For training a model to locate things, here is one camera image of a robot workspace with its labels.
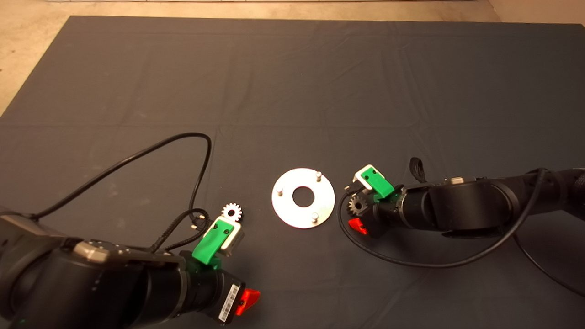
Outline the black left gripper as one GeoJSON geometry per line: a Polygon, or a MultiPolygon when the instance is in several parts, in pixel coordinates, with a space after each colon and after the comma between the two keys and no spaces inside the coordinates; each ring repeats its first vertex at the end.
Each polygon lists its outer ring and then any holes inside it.
{"type": "Polygon", "coordinates": [[[245,289],[244,281],[223,269],[203,264],[193,258],[191,252],[185,252],[185,260],[188,278],[186,313],[203,313],[220,325],[227,325],[235,315],[242,316],[261,297],[259,290],[245,289]]]}

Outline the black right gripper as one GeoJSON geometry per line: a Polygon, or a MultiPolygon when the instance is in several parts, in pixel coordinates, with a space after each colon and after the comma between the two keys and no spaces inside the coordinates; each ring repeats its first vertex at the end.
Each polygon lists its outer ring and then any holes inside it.
{"type": "Polygon", "coordinates": [[[397,190],[386,198],[381,198],[376,193],[368,196],[366,225],[360,218],[353,218],[348,221],[349,227],[371,238],[380,238],[391,228],[408,228],[401,218],[398,205],[404,187],[404,185],[398,185],[397,190]]]}

